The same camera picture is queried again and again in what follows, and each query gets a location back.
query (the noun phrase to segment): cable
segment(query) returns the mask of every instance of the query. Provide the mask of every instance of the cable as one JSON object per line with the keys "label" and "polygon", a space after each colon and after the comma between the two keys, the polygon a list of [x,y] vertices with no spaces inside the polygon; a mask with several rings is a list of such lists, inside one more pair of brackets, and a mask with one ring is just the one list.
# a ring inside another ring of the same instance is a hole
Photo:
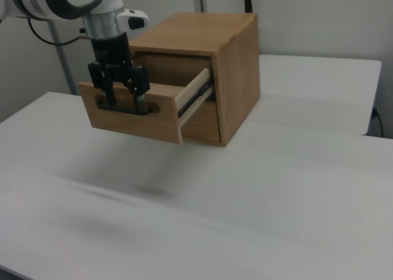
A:
{"label": "cable", "polygon": [[42,37],[40,37],[40,35],[36,32],[36,30],[34,29],[33,25],[31,24],[31,19],[28,18],[27,21],[28,21],[29,26],[30,26],[30,29],[31,29],[31,31],[34,33],[34,35],[35,35],[36,37],[38,37],[38,39],[39,39],[40,41],[45,42],[45,43],[48,44],[48,45],[56,45],[56,46],[69,45],[69,44],[72,44],[73,42],[76,42],[76,41],[78,41],[78,40],[80,39],[80,37],[76,37],[75,39],[71,39],[70,41],[67,41],[67,42],[59,42],[59,43],[47,41],[46,39],[43,39]]}
{"label": "cable", "polygon": [[252,1],[251,0],[244,0],[244,8],[246,13],[252,13]]}
{"label": "cable", "polygon": [[373,107],[373,109],[372,109],[372,111],[371,111],[371,119],[374,119],[375,117],[378,117],[379,125],[380,125],[380,127],[381,127],[381,138],[383,138],[384,135],[383,135],[382,119],[381,119],[381,116],[380,116],[380,114],[379,114],[379,112],[378,112],[378,108],[374,108],[374,107]]}
{"label": "cable", "polygon": [[380,126],[381,126],[381,138],[383,138],[383,126],[382,126],[382,120],[381,120],[381,116],[380,116],[380,114],[379,114],[378,110],[375,112],[375,116],[377,116],[377,117],[378,117],[378,119],[379,119],[379,124],[380,124]]}

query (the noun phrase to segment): wooden box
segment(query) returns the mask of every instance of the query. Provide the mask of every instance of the wooden box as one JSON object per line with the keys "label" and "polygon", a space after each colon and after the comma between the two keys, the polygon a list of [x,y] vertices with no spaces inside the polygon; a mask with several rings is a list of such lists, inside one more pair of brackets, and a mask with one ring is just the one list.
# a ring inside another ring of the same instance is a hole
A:
{"label": "wooden box", "polygon": [[[260,98],[259,36],[255,14],[174,14],[130,42],[133,63],[144,65],[151,89],[145,116],[98,109],[92,84],[79,90],[91,125],[181,144],[183,138],[225,146]],[[208,80],[214,86],[179,118]],[[118,103],[132,102],[115,84]]]}

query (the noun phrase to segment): black cable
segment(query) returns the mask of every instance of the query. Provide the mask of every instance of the black cable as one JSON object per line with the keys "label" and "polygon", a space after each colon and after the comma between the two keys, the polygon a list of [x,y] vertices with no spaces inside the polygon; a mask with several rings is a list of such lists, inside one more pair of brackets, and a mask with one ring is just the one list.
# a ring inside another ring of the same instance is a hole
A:
{"label": "black cable", "polygon": [[382,126],[382,120],[381,120],[381,116],[380,116],[380,114],[379,114],[378,110],[375,112],[375,116],[377,116],[377,117],[378,117],[378,119],[379,119],[379,125],[381,126],[381,138],[383,138],[383,126]]}
{"label": "black cable", "polygon": [[40,37],[40,35],[36,32],[36,30],[34,29],[33,25],[31,24],[31,19],[28,18],[27,21],[28,21],[29,26],[30,26],[30,29],[31,29],[31,31],[34,33],[34,35],[35,35],[36,37],[38,37],[38,39],[39,39],[40,41],[45,42],[45,43],[48,44],[48,45],[56,45],[56,46],[69,45],[69,44],[72,44],[73,42],[76,42],[77,40],[80,39],[80,37],[76,37],[75,39],[71,39],[70,41],[67,41],[67,42],[59,42],[59,43],[47,41],[46,39],[43,39],[42,37]]}
{"label": "black cable", "polygon": [[246,13],[252,13],[252,1],[251,0],[244,0],[244,8]]}

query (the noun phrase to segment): white tabletop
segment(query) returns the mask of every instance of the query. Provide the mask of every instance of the white tabletop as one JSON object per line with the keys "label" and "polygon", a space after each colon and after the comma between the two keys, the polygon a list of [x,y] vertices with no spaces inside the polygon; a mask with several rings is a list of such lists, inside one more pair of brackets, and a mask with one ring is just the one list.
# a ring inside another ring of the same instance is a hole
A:
{"label": "white tabletop", "polygon": [[260,56],[261,99],[248,120],[366,134],[381,63]]}
{"label": "white tabletop", "polygon": [[388,139],[246,120],[177,146],[49,93],[0,124],[0,160],[0,265],[33,279],[393,274]]}

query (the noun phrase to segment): robotic arm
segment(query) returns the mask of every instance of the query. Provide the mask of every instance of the robotic arm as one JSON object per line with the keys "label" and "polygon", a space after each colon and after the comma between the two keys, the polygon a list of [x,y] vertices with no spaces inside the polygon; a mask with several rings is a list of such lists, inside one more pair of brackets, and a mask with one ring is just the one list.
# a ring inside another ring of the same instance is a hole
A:
{"label": "robotic arm", "polygon": [[82,17],[96,61],[88,65],[96,88],[116,105],[113,81],[122,82],[134,96],[137,114],[148,113],[145,92],[150,89],[145,67],[133,66],[127,33],[145,28],[144,12],[124,9],[122,0],[0,0],[0,21],[6,17],[34,20],[73,20]]}

